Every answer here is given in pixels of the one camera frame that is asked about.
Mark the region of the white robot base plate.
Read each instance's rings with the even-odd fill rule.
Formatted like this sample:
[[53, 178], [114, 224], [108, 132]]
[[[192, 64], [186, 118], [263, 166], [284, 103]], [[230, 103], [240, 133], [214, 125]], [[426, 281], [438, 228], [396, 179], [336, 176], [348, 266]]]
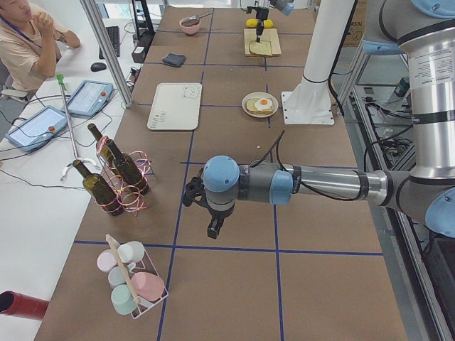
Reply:
[[334, 125], [331, 98], [323, 92], [282, 92], [282, 108], [286, 125]]

